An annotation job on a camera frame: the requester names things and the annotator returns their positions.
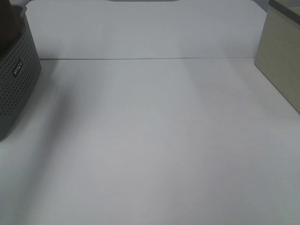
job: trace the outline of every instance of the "gray perforated basket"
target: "gray perforated basket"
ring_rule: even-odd
[[[25,15],[26,7],[13,6],[22,32],[0,58],[0,140],[10,131],[27,103],[41,71],[38,53]]]

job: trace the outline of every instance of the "beige box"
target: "beige box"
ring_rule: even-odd
[[[270,0],[255,65],[300,113],[300,0]]]

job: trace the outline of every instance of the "dark object in basket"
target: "dark object in basket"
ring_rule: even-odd
[[[0,1],[0,56],[10,47],[21,33],[20,20],[9,2]]]
[[[13,6],[21,34],[0,58],[0,140],[10,131],[26,105],[39,77],[41,64],[25,15]]]

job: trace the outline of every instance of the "perforated holes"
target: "perforated holes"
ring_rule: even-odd
[[[12,71],[19,59],[23,67],[15,78]],[[37,66],[38,55],[30,31],[27,31],[4,61],[0,62],[0,116],[9,116],[18,106],[32,82]]]

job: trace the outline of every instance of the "white surface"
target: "white surface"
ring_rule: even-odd
[[[0,145],[0,224],[300,221],[300,116],[253,59],[42,64]]]
[[[251,0],[36,0],[41,58],[254,57],[266,13]]]

